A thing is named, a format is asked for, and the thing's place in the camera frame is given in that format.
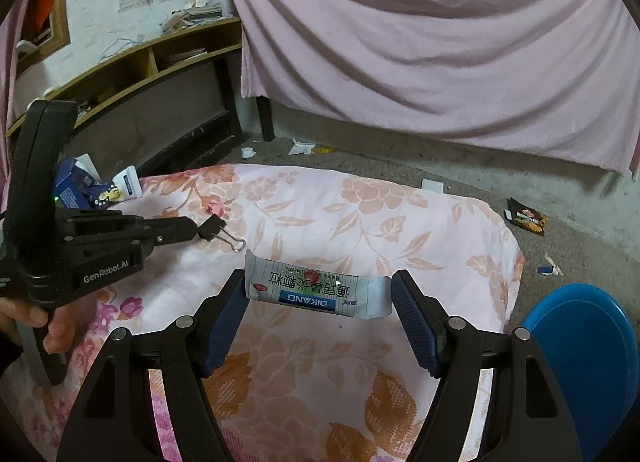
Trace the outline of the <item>left hand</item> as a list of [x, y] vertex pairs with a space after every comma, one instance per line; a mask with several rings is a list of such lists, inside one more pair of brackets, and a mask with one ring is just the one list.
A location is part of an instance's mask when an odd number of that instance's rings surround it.
[[44, 350], [48, 354], [62, 354], [72, 348], [76, 336], [94, 318], [97, 301], [96, 294], [89, 294], [56, 309], [49, 318], [47, 312], [23, 297], [2, 297], [1, 333], [19, 345], [18, 323], [44, 329], [47, 331], [43, 340]]

